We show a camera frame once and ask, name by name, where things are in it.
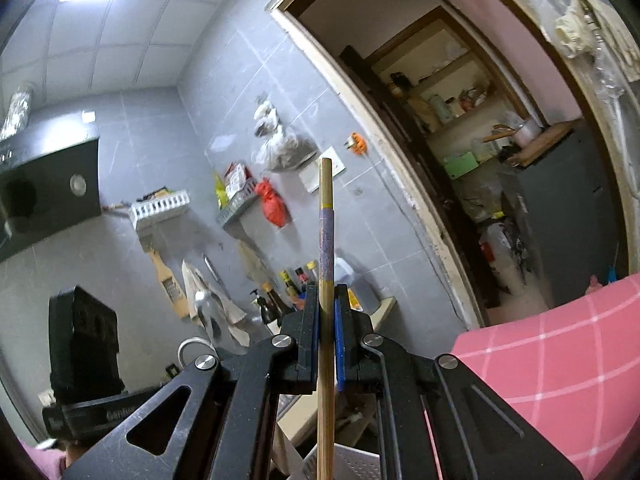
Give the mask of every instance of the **range hood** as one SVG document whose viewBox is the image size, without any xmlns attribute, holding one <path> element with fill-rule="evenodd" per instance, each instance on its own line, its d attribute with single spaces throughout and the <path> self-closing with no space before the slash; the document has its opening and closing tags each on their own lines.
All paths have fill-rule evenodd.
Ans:
<svg viewBox="0 0 640 480">
<path fill-rule="evenodd" d="M 67 114 L 0 142 L 0 262 L 99 214 L 95 123 Z"/>
</svg>

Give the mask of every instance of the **white plastic basket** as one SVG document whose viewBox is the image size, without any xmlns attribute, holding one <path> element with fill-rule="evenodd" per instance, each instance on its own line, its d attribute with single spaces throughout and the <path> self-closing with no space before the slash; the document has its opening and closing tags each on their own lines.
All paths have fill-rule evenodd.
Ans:
<svg viewBox="0 0 640 480">
<path fill-rule="evenodd" d="M 141 231 L 157 222 L 179 215 L 189 205 L 186 190 L 169 195 L 152 198 L 144 202 L 136 202 L 129 209 L 129 218 L 136 231 Z"/>
<path fill-rule="evenodd" d="M 316 480 L 317 452 L 315 446 L 306 456 L 302 471 L 288 480 Z M 380 456 L 334 444 L 334 480 L 380 480 Z"/>
</svg>

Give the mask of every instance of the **wooden door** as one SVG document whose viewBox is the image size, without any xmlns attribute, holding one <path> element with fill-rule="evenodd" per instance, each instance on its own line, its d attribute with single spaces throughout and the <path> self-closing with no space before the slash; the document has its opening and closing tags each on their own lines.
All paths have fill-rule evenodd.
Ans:
<svg viewBox="0 0 640 480">
<path fill-rule="evenodd" d="M 499 304 L 497 282 L 480 249 L 476 226 L 463 210 L 449 176 L 436 160 L 414 118 L 393 97 L 387 86 L 356 50 L 350 45 L 347 46 L 340 54 L 340 59 L 351 79 L 385 122 L 435 204 L 437 213 L 460 254 L 465 272 L 481 306 L 482 316 L 488 324 L 484 309 Z"/>
</svg>

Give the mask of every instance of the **pink plaid cloth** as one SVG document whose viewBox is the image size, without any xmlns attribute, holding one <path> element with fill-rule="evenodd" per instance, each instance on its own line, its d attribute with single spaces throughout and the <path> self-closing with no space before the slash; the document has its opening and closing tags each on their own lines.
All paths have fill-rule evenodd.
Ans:
<svg viewBox="0 0 640 480">
<path fill-rule="evenodd" d="M 640 415 L 640 274 L 452 350 L 591 480 Z"/>
</svg>

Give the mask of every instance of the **white switch plate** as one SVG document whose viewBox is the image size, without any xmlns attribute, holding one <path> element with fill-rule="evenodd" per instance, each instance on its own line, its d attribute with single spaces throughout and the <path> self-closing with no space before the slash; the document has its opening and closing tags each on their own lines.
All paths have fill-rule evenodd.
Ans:
<svg viewBox="0 0 640 480">
<path fill-rule="evenodd" d="M 335 152 L 334 147 L 330 147 L 324 153 L 321 153 L 321 155 L 318 156 L 318 158 L 316 158 L 316 160 L 309 164 L 304 170 L 298 173 L 300 176 L 300 180 L 302 180 L 302 184 L 304 184 L 305 189 L 309 193 L 313 193 L 320 187 L 320 159 L 322 158 L 331 159 L 332 177 L 335 178 L 336 175 L 345 170 L 345 165 L 342 163 L 340 157 Z"/>
</svg>

